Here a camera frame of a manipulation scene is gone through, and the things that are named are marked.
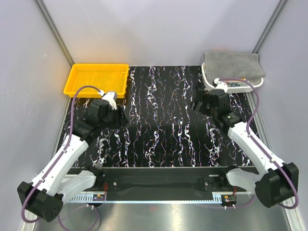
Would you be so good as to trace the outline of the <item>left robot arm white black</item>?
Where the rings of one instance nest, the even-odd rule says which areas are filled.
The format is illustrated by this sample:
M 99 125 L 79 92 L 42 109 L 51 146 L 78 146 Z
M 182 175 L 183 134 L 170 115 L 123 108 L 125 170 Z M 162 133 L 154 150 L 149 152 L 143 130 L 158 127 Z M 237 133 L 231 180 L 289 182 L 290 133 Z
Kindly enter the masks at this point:
M 45 168 L 30 183 L 22 181 L 18 185 L 22 211 L 27 210 L 51 222 L 63 205 L 80 192 L 100 190 L 104 184 L 101 167 L 87 167 L 75 177 L 67 181 L 63 179 L 104 129 L 120 129 L 127 122 L 122 106 L 112 106 L 103 99 L 92 101 L 84 117 L 73 123 L 72 131 Z

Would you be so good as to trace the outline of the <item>grey towel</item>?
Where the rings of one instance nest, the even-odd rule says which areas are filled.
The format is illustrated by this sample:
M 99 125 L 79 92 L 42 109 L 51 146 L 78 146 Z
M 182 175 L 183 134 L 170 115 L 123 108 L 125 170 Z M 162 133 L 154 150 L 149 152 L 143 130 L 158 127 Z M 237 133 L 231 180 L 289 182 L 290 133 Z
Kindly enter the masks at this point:
M 256 53 L 232 51 L 204 52 L 205 73 L 208 80 L 265 77 Z

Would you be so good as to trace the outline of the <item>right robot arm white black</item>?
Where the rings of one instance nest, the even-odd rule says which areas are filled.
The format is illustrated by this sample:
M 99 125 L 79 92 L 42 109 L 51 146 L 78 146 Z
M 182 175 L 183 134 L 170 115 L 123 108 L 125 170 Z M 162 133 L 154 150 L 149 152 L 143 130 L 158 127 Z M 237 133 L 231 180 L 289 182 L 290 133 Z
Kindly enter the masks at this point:
M 248 121 L 230 106 L 230 98 L 224 90 L 206 91 L 199 89 L 191 108 L 209 116 L 218 129 L 234 141 L 253 162 L 257 173 L 247 172 L 239 167 L 229 167 L 218 179 L 219 187 L 229 191 L 234 186 L 252 192 L 267 208 L 290 198 L 298 206 L 299 169 L 294 163 L 285 163 L 276 156 L 250 129 Z

